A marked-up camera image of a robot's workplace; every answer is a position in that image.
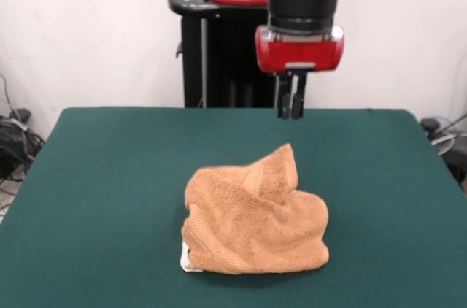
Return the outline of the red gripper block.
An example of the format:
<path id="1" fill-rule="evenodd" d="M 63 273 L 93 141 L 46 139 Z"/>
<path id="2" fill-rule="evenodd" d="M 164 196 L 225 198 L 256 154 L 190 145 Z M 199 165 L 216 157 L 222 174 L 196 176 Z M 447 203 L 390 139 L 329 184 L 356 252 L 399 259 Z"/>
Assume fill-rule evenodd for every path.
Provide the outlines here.
<path id="1" fill-rule="evenodd" d="M 344 52 L 344 31 L 334 26 L 327 34 L 298 36 L 259 26 L 255 32 L 255 48 L 258 67 L 265 73 L 282 73 L 292 69 L 333 71 Z M 307 75 L 307 72 L 293 74 L 297 79 L 292 102 L 294 120 L 301 119 L 304 114 Z M 289 75 L 281 74 L 277 80 L 277 114 L 279 118 L 288 119 L 291 79 Z"/>

